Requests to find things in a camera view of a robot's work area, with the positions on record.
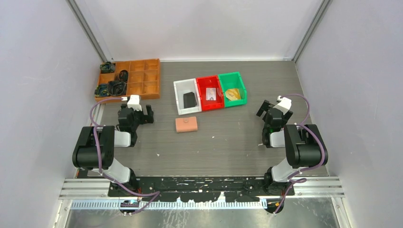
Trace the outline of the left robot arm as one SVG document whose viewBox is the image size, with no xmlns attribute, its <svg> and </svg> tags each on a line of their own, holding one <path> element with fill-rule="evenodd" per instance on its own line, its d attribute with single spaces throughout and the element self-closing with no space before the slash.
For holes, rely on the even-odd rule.
<svg viewBox="0 0 403 228">
<path fill-rule="evenodd" d="M 135 173 L 115 158 L 115 148 L 135 146 L 137 128 L 154 122 L 152 106 L 147 104 L 146 111 L 123 104 L 118 111 L 117 126 L 83 127 L 73 150 L 73 165 L 98 172 L 111 181 L 114 189 L 127 196 L 135 195 L 139 189 Z"/>
</svg>

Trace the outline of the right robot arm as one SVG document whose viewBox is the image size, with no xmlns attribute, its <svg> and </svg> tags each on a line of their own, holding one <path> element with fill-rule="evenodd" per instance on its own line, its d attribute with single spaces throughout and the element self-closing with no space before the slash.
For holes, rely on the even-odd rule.
<svg viewBox="0 0 403 228">
<path fill-rule="evenodd" d="M 262 144 L 267 148 L 285 148 L 286 157 L 264 174 L 263 189 L 269 195 L 284 193 L 292 177 L 306 169 L 323 166 L 328 152 L 318 126 L 288 124 L 293 112 L 291 100 L 279 98 L 276 104 L 264 100 L 256 115 L 262 117 Z"/>
</svg>

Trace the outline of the pink leather card holder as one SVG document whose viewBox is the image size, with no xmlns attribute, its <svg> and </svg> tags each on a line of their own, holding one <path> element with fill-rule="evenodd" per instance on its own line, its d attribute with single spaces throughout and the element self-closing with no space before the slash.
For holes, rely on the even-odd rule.
<svg viewBox="0 0 403 228">
<path fill-rule="evenodd" d="M 195 116 L 176 118 L 175 127 L 176 127 L 177 133 L 198 131 L 197 118 Z"/>
</svg>

